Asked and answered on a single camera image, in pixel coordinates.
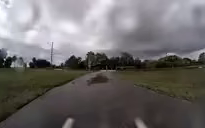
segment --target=green grass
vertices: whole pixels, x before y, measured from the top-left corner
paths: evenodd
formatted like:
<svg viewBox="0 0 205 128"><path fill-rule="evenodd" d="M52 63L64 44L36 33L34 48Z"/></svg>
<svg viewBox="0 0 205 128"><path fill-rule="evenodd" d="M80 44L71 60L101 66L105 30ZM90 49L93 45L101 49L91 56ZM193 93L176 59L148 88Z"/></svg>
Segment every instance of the green grass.
<svg viewBox="0 0 205 128"><path fill-rule="evenodd" d="M190 101L205 98L205 68L120 72L136 85Z"/></svg>
<svg viewBox="0 0 205 128"><path fill-rule="evenodd" d="M16 72L12 69L0 69L0 121L49 89L85 73L40 69Z"/></svg>

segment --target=utility pole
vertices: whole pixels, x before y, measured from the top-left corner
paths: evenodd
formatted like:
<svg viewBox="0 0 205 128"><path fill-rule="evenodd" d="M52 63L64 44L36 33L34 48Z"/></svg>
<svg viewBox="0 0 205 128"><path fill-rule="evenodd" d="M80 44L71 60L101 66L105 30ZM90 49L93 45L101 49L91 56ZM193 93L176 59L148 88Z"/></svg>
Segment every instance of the utility pole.
<svg viewBox="0 0 205 128"><path fill-rule="evenodd" d="M54 42L51 42L51 66L52 66L52 63L53 63L53 53L54 52Z"/></svg>

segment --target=treeline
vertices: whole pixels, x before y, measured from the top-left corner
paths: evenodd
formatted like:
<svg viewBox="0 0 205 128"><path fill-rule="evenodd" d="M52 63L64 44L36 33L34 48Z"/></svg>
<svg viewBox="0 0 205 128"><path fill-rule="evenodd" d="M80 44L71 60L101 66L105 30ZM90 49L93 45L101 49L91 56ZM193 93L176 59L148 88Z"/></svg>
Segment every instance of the treeline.
<svg viewBox="0 0 205 128"><path fill-rule="evenodd" d="M26 67L26 63L22 57L17 56L8 56L7 51L5 49L0 49L0 68L11 68L12 63L14 66L23 66Z"/></svg>
<svg viewBox="0 0 205 128"><path fill-rule="evenodd" d="M130 53L122 52L120 56L108 58L105 53L88 52L85 60L72 55L60 67L71 69L153 69L174 68L205 64L205 53L201 53L197 60L182 58L177 55L167 55L157 60L140 60Z"/></svg>
<svg viewBox="0 0 205 128"><path fill-rule="evenodd" d="M86 57L70 56L64 63L59 66L52 65L45 59L36 59L27 65L22 57L8 56L5 49L0 49L0 68L11 68L14 66L30 68L70 68L70 69L153 69L153 68L174 68L192 65L205 64L205 53L201 53L197 60L182 58L177 55L168 55L157 60L141 60L134 58L130 53L122 52L120 56L108 57L105 53L88 52Z"/></svg>

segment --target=gray cloud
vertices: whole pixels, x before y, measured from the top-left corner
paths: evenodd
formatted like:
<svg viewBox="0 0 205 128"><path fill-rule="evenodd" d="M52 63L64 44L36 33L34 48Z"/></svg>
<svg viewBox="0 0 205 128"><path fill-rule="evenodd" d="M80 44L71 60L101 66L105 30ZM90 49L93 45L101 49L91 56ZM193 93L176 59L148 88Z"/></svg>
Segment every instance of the gray cloud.
<svg viewBox="0 0 205 128"><path fill-rule="evenodd" d="M205 48L205 0L0 0L0 47L48 59L51 41L57 62L89 50L188 54Z"/></svg>

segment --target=road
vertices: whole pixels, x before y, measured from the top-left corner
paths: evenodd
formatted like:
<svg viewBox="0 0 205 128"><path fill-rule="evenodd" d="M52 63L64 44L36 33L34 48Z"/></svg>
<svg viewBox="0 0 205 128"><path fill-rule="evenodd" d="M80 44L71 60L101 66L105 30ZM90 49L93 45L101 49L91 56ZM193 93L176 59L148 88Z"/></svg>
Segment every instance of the road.
<svg viewBox="0 0 205 128"><path fill-rule="evenodd" d="M0 128L134 128L141 118L148 128L190 128L192 105L136 87L111 72L106 83L89 85L97 75L80 77L29 103L0 123Z"/></svg>

